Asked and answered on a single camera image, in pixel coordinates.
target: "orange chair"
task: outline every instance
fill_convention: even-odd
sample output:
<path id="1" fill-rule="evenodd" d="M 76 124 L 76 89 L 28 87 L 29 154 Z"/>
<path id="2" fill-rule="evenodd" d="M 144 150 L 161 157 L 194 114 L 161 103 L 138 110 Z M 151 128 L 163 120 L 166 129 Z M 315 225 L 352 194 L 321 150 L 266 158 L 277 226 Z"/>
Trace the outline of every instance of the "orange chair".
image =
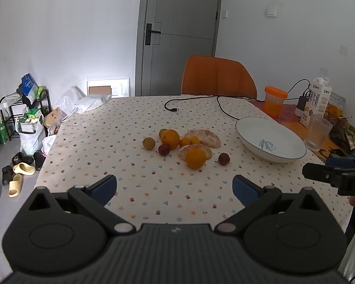
<path id="1" fill-rule="evenodd" d="M 181 93 L 254 99 L 257 96 L 255 83 L 241 63 L 209 56 L 191 56 L 188 59 Z"/>

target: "orange plastic cup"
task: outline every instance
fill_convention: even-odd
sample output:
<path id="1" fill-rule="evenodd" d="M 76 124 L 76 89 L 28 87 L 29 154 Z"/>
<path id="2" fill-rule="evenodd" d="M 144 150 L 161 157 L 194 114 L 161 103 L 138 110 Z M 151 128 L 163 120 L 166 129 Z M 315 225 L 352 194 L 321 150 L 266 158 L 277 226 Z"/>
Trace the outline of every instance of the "orange plastic cup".
<path id="1" fill-rule="evenodd" d="M 266 98 L 264 99 L 263 111 L 271 117 L 279 117 L 283 101 L 287 99 L 288 93 L 273 86 L 264 88 Z"/>

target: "milk carton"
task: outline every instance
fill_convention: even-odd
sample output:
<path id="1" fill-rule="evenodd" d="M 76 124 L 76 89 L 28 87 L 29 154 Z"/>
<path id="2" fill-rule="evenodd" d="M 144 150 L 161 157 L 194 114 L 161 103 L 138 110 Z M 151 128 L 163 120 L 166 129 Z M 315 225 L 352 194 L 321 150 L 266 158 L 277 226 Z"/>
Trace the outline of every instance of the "milk carton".
<path id="1" fill-rule="evenodd" d="M 331 90 L 329 79 L 326 77 L 318 77 L 311 81 L 309 98 L 300 120 L 306 128 L 309 126 L 313 114 L 324 116 Z"/>

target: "orange lid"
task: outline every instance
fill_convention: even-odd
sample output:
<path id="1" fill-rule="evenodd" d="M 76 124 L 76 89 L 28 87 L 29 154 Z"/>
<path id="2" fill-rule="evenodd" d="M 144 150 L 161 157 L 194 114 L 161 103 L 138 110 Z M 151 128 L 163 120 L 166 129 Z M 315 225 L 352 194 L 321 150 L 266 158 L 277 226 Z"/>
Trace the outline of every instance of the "orange lid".
<path id="1" fill-rule="evenodd" d="M 275 96 L 275 97 L 279 97 L 279 98 L 283 98 L 283 99 L 287 99 L 288 98 L 288 93 L 281 90 L 281 89 L 278 89 L 276 87 L 273 87 L 273 86 L 266 86 L 264 88 L 264 91 L 266 92 L 266 94 L 270 94 L 272 96 Z"/>

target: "peeled pomelo segment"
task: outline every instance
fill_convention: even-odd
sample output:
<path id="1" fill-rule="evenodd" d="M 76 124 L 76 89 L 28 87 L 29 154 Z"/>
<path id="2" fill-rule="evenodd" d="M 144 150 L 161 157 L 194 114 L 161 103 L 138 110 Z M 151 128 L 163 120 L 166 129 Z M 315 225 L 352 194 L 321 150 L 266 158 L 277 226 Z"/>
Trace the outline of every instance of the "peeled pomelo segment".
<path id="1" fill-rule="evenodd" d="M 180 148 L 179 150 L 179 156 L 181 159 L 185 160 L 186 159 L 186 153 L 192 149 L 192 148 L 199 148 L 205 152 L 206 159 L 210 159 L 212 157 L 212 150 L 210 147 L 204 145 L 204 144 L 191 144 L 191 145 L 186 145 Z"/>
<path id="2" fill-rule="evenodd" d="M 207 129 L 194 129 L 190 130 L 186 133 L 185 137 L 198 137 L 200 140 L 200 143 L 205 144 L 207 146 L 211 147 L 220 147 L 221 146 L 221 140 L 216 135 L 210 130 Z"/>

